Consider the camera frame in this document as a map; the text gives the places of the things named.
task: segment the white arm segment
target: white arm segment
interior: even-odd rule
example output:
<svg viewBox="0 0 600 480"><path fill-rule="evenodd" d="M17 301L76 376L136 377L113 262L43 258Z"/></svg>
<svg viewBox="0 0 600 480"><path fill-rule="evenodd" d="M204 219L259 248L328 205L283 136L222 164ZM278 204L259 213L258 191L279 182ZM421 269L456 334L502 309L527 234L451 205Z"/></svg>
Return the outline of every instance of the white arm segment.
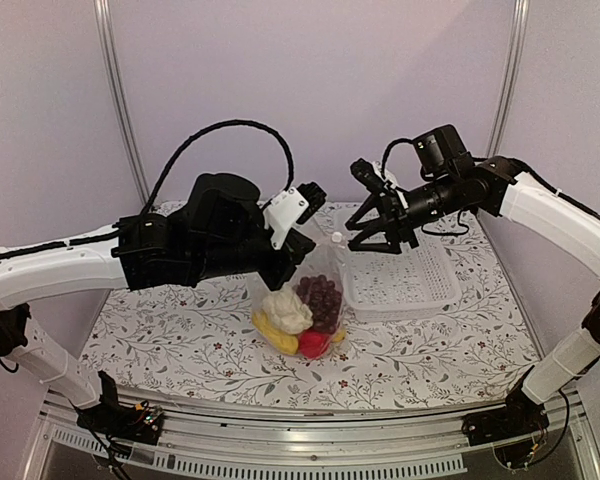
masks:
<svg viewBox="0 0 600 480"><path fill-rule="evenodd" d="M264 220L271 227L271 246L280 250L284 241L304 211L309 208L309 202L295 188L284 190L269 201L264 209Z"/></svg>
<svg viewBox="0 0 600 480"><path fill-rule="evenodd" d="M109 225L80 237L112 230ZM117 246L114 238L0 260L0 311L63 293L127 288L120 259L111 256L111 249ZM0 247L0 254L21 248Z"/></svg>
<svg viewBox="0 0 600 480"><path fill-rule="evenodd" d="M584 328L562 340L529 373L522 384L524 394L540 405L564 387L600 356L600 344Z"/></svg>
<svg viewBox="0 0 600 480"><path fill-rule="evenodd" d="M600 279L600 221L552 194L528 173L507 187L500 214L543 236Z"/></svg>
<svg viewBox="0 0 600 480"><path fill-rule="evenodd" d="M600 221L552 194L528 173L507 188L500 213L558 245L600 279ZM536 404L549 400L600 357L600 344L584 328L558 344L525 378L522 391Z"/></svg>
<svg viewBox="0 0 600 480"><path fill-rule="evenodd" d="M80 409L100 403L102 383L95 370L69 355L34 318L27 320L25 336L27 346L14 348L5 358L19 363Z"/></svg>

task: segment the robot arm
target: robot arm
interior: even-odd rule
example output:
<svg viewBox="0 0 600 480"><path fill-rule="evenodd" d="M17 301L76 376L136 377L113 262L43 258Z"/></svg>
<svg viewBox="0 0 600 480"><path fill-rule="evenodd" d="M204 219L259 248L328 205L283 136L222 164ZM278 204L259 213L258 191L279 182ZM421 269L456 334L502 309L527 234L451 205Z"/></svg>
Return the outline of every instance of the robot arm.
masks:
<svg viewBox="0 0 600 480"><path fill-rule="evenodd" d="M189 201L169 216L141 214L70 239L0 247L0 358L69 399L80 426L156 444L160 408L120 405L113 379L81 365L53 341L27 302L89 289L195 287L245 272L258 272L270 289L279 289L315 247L293 227L309 219L326 195L311 183L281 192L264 207L259 197L244 178L204 174Z"/></svg>
<svg viewBox="0 0 600 480"><path fill-rule="evenodd" d="M413 141L426 183L411 191L386 175L384 164L358 160L353 175L370 192L347 223L360 233L349 247L400 253L400 244L418 246L414 229L461 210L485 210L519 223L582 262L600 279L600 216L562 195L516 159L478 160L466 151L457 131L446 125ZM376 216L363 220L372 210ZM384 234L385 242L365 242ZM505 407L465 417L471 444L511 438L546 428L543 403L600 357L600 293L582 328L565 338L511 390Z"/></svg>

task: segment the black cable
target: black cable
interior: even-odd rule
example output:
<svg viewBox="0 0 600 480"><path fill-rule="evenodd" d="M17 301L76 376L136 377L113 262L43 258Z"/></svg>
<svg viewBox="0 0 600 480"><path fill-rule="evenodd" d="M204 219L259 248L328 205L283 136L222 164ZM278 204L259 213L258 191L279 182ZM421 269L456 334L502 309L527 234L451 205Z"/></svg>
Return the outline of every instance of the black cable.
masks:
<svg viewBox="0 0 600 480"><path fill-rule="evenodd" d="M556 443L553 444L553 447L551 447L551 449L547 452L547 454L542 457L539 458L538 460L536 460L535 462L532 461L528 466L532 467L534 465L537 465L540 462L544 462L547 458L549 458L549 456L556 451L556 449L560 446L560 442L562 442L562 439L565 437L565 435L567 434L567 430L569 429L569 416L571 414L571 406L569 405L569 399L567 398L567 396L564 394L564 392L562 391L562 389L558 390L558 393L560 395L562 395L562 398L564 399L564 403L565 403L565 407L566 407L566 416L564 418L564 427L562 427L562 432L560 432L560 436L558 437L558 440L556 441Z"/></svg>
<svg viewBox="0 0 600 480"><path fill-rule="evenodd" d="M553 185L551 185L549 182L547 182L544 178L542 178L528 164L526 164L522 160L518 160L517 158L511 158L510 160L513 161L514 163L516 163L522 169L522 171L524 171L524 172L528 173L529 175L531 175L536 182L538 182L544 188L546 188L547 190L549 190L551 193L557 194L557 196L559 198L562 198L563 200L567 201L568 203L570 203L574 207L582 210L583 212L591 215L592 217L594 217L595 219L597 219L597 220L600 221L600 214L598 212L596 212L592 208L589 208L586 205L580 203L579 201L577 201L576 199L570 197L566 193L561 192L561 191L559 192L557 188L555 188Z"/></svg>
<svg viewBox="0 0 600 480"><path fill-rule="evenodd" d="M458 210L458 216L456 217L456 223L459 227L462 227L464 229L462 232L434 232L432 230L425 230L424 226L421 227L420 230L422 230L422 233L432 235L434 237L462 237L463 235L469 233L470 230L469 225L460 220L463 213L464 210Z"/></svg>
<svg viewBox="0 0 600 480"><path fill-rule="evenodd" d="M380 167L380 174L382 175L383 180L384 171L387 167L387 162L389 161L389 155L391 155L391 150L393 150L393 147L395 147L396 145L401 145L404 143L413 145L413 140L411 140L410 138L396 138L395 140L391 141L389 145L387 145L387 148L384 149L384 153L382 154L382 166Z"/></svg>
<svg viewBox="0 0 600 480"><path fill-rule="evenodd" d="M140 216L146 215L151 210L151 207L153 206L153 203L155 202L156 197L158 196L158 192L160 191L162 184L164 183L165 179L167 178L167 175L169 175L169 172L173 168L174 164L176 163L176 160L178 160L178 157L180 157L182 152L184 152L189 147L189 145L191 145L199 138L202 138L211 132L215 132L216 130L220 130L221 128L227 127L251 127L257 130L262 130L268 133L269 135L272 135L282 147L282 150L284 151L284 156L287 159L287 183L284 186L284 190L288 190L289 188L291 188L294 175L293 155L291 153L291 149L289 148L289 144L282 137L282 135L280 135L280 133L278 133L276 130L269 127L268 125L256 122L254 120L225 120L222 122L214 123L213 125L209 125L208 127L205 127L201 130L198 130L198 132L191 135L184 141L182 145L178 147L178 149L174 152L169 161L167 161L167 163L165 164L162 173L160 174L160 177L158 177L158 181L153 187L151 195L149 195L147 203L145 203L144 207L142 208L142 211L140 212Z"/></svg>
<svg viewBox="0 0 600 480"><path fill-rule="evenodd" d="M132 449L130 447L127 447L126 445L119 444L118 442L116 442L113 439L112 435L107 435L106 438L107 438L107 440L109 442L109 448L114 453L117 453L118 455L126 455L126 456L131 455Z"/></svg>
<svg viewBox="0 0 600 480"><path fill-rule="evenodd" d="M18 371L18 369L20 368L20 364L19 363L16 363L16 366L13 367L13 368L7 367L7 365L5 365L5 363L2 360L2 358L0 358L0 366L2 368L4 368L9 373L16 373Z"/></svg>
<svg viewBox="0 0 600 480"><path fill-rule="evenodd" d="M433 182L436 177L433 174L426 174L424 172L424 167L420 167L420 178L422 178L425 182Z"/></svg>
<svg viewBox="0 0 600 480"><path fill-rule="evenodd" d="M102 441L100 436L93 430L93 428L91 427L91 422L89 422L89 420L87 420L85 417L82 416L82 412L80 411L80 409L78 407L76 407L75 405L73 405L73 403L71 404L71 406L78 414L78 417L80 417L82 419L82 421L84 422L84 424L87 427L87 430L89 430L89 433L91 433L91 436L93 438L95 438L96 442L98 442L100 444L100 446L104 449L105 453L109 457L109 466L111 467L111 472L118 479L132 480L132 478L127 474L127 472L122 467L122 463L120 463L120 461L118 461L118 459L113 454L113 451L111 450L111 448L108 447L107 444Z"/></svg>
<svg viewBox="0 0 600 480"><path fill-rule="evenodd" d="M293 155L291 153L291 148L289 148L289 144L282 137L282 135L280 135L280 133L278 133L278 131L274 130L273 128L269 127L268 125L265 125L264 123L256 122L255 120L238 120L238 119L225 120L222 122L214 123L213 125L209 125L208 127L205 127L203 129L199 130L198 132L191 135L188 139L186 139L182 143L182 145L180 145L178 147L178 149L173 153L171 158L167 161L164 168L162 169L162 173L160 174L158 181L156 182L155 186L153 187L153 190L151 192L151 195L149 196L149 199L142 207L140 214L137 216L136 221L131 224L128 224L126 228L133 228L135 225L137 225L142 220L142 218L144 216L146 216L151 211L151 207L153 206L153 203L155 202L155 200L158 196L158 192L160 191L162 184L164 183L167 176L171 172L171 169L175 165L176 160L178 160L178 157L180 157L180 155L182 155L182 152L184 152L196 140L204 137L205 135L207 135L211 132L215 132L216 130L220 130L220 129L226 128L226 127L251 127L251 128L255 128L257 130L262 130L262 131L268 133L269 135L272 135L278 141L280 146L282 147L285 158L287 160L287 182L284 186L284 190L288 190L289 188L291 188L291 184L293 183L293 176L294 176ZM113 240L114 238L119 237L120 235L122 235L122 233L124 233L124 231L122 231L122 230L113 230L112 232L105 233L102 235L73 238L73 239L69 240L68 244L67 244L67 242L61 242L61 241L42 243L40 245L35 245L33 247L20 248L17 250L11 250L9 252L2 253L2 254L0 254L0 260L8 260L9 258L20 257L22 255L31 255L33 253L39 253L39 252L43 252L46 250L63 248L63 247L67 247L67 246L78 246L78 245L86 245L86 244L90 244L90 243L105 242L105 241Z"/></svg>

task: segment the plastic basket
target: plastic basket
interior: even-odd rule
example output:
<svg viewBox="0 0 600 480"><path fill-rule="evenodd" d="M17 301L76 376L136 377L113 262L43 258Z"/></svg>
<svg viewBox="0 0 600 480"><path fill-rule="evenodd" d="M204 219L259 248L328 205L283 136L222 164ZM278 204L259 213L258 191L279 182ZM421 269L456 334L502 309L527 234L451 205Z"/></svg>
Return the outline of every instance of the plastic basket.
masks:
<svg viewBox="0 0 600 480"><path fill-rule="evenodd" d="M355 209L335 212L334 226L347 239L344 224ZM460 299L460 283L437 237L416 232L420 246L404 245L400 255L343 252L342 283L346 303L364 322L431 318ZM372 237L368 241L379 241Z"/></svg>

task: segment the table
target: table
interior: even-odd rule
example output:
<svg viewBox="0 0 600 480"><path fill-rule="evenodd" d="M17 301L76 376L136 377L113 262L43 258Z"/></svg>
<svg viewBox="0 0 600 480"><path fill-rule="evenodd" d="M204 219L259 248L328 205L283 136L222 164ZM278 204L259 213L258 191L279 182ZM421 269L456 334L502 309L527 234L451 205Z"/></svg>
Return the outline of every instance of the table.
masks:
<svg viewBox="0 0 600 480"><path fill-rule="evenodd" d="M333 213L351 206L327 204L316 219L328 231ZM112 292L82 361L122 385L248 405L423 409L500 400L538 354L489 241L472 215L463 219L468 234L442 239L462 287L443 315L364 324L347 310L347 339L310 362L262 339L250 321L245 277L233 275L196 289Z"/></svg>

